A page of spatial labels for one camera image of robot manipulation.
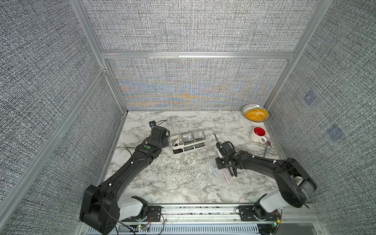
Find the white toothbrush holder caddy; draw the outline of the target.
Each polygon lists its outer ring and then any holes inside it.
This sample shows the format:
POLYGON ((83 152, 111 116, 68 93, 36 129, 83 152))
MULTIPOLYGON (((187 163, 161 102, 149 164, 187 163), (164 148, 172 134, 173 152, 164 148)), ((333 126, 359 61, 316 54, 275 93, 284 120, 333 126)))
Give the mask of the white toothbrush holder caddy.
POLYGON ((205 147, 207 136, 204 131, 187 132, 170 137, 172 153, 175 155, 192 152, 205 147))

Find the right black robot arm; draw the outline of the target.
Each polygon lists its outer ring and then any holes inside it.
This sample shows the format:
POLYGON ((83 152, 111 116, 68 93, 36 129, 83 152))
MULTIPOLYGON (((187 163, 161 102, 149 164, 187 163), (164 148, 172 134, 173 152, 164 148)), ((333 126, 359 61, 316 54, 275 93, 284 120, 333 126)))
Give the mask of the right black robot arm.
POLYGON ((273 160, 246 151, 236 151, 231 142, 217 142, 219 157, 215 159, 219 170, 229 169, 237 177, 238 170, 251 170, 274 179, 278 189, 263 195, 254 203, 252 213, 258 220, 265 220, 277 209, 285 206, 301 208, 317 190, 317 185, 294 158, 273 160))

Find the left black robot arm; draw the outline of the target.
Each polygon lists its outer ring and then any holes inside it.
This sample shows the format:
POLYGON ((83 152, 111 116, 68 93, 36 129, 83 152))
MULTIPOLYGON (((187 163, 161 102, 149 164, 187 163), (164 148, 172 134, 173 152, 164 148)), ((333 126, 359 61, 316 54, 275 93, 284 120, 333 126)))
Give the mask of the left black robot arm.
POLYGON ((130 159, 118 171, 98 186, 90 185, 84 191, 79 220, 103 235, 109 234, 117 224, 135 233, 121 221, 118 199, 135 177, 169 146, 169 135, 170 131, 165 127, 153 127, 150 136, 136 146, 130 159))

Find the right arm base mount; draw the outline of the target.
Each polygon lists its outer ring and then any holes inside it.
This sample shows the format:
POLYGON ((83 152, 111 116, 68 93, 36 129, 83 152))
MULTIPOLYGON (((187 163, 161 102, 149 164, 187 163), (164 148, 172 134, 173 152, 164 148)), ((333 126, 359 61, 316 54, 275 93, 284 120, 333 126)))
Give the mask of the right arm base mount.
POLYGON ((277 221, 280 219, 280 214, 277 211, 267 212, 261 207, 250 205, 250 206, 238 206, 236 209, 237 214, 240 216, 241 221, 277 221))

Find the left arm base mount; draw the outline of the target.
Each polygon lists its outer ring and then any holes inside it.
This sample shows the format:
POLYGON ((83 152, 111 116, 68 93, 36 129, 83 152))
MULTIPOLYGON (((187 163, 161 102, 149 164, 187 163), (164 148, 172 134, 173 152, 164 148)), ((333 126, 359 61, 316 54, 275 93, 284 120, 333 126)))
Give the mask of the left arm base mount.
POLYGON ((139 215, 129 217, 128 220, 131 222, 160 222, 162 217, 161 214, 161 206, 148 206, 146 209, 142 209, 139 215))

